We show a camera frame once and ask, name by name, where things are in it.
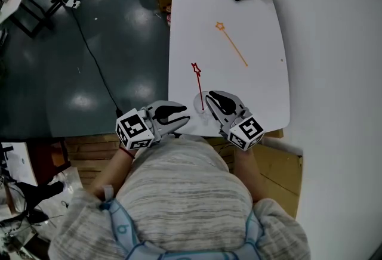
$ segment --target star shape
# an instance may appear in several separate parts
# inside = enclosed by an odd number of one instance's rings
[[[198,65],[196,63],[192,64],[193,71],[197,74],[197,76],[201,76],[201,70],[199,69]]]
[[[218,28],[220,31],[224,30],[224,25],[223,25],[223,23],[217,23],[217,22],[216,22],[216,26],[215,26],[215,27]]]

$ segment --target desk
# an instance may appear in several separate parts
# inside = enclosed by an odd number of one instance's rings
[[[56,0],[55,3],[51,6],[51,8],[48,11],[44,11],[43,8],[40,7],[34,0],[28,0],[30,1],[34,6],[38,7],[39,10],[43,13],[44,18],[40,18],[38,15],[36,15],[33,11],[31,11],[27,6],[22,4],[22,0],[8,0],[0,9],[0,23],[5,21],[7,18],[10,18],[10,20],[19,27],[22,31],[24,31],[28,36],[31,38],[36,35],[38,30],[42,26],[46,26],[49,29],[53,28],[52,23],[49,21],[49,17],[54,14],[55,11],[63,4],[61,0]],[[28,30],[24,25],[22,25],[14,16],[13,14],[21,7],[25,11],[27,11],[31,16],[33,16],[35,19],[39,21],[38,25],[32,30]]]
[[[248,67],[215,27],[217,22],[224,23]],[[266,131],[288,125],[287,63],[272,0],[172,0],[168,99],[187,106],[182,115],[191,116],[177,132],[218,136],[217,121],[193,106],[199,94],[191,65],[195,62],[203,91],[237,95]]]

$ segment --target red star wand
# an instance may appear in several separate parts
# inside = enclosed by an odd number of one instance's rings
[[[201,100],[202,100],[202,110],[204,110],[204,104],[203,104],[203,96],[202,96],[202,88],[201,88],[201,82],[200,82],[200,76],[201,76],[201,70],[199,69],[198,65],[196,63],[191,63],[193,72],[196,73],[196,78],[198,79],[198,85],[199,85],[199,92],[201,94]]]

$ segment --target wrist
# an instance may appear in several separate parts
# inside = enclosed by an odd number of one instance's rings
[[[125,147],[120,146],[119,151],[124,152],[127,156],[129,156],[132,160],[135,159],[135,154],[137,150],[127,150]]]
[[[251,157],[253,156],[253,152],[251,148],[249,148],[247,151],[244,151],[241,148],[235,147],[235,155],[243,156],[243,157]]]

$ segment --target orange star wand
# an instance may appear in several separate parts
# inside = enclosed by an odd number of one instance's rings
[[[235,44],[232,42],[232,40],[230,39],[230,37],[228,36],[228,34],[224,31],[225,30],[225,27],[224,27],[224,24],[223,23],[217,23],[216,22],[216,28],[218,28],[220,31],[223,31],[223,33],[227,36],[227,39],[229,39],[229,41],[231,42],[232,46],[234,47],[234,49],[236,50],[236,52],[239,54],[240,58],[243,60],[244,64],[245,64],[245,67],[248,67],[248,64],[247,62],[244,60],[243,56],[241,55],[240,51],[237,49],[237,47],[235,46]]]

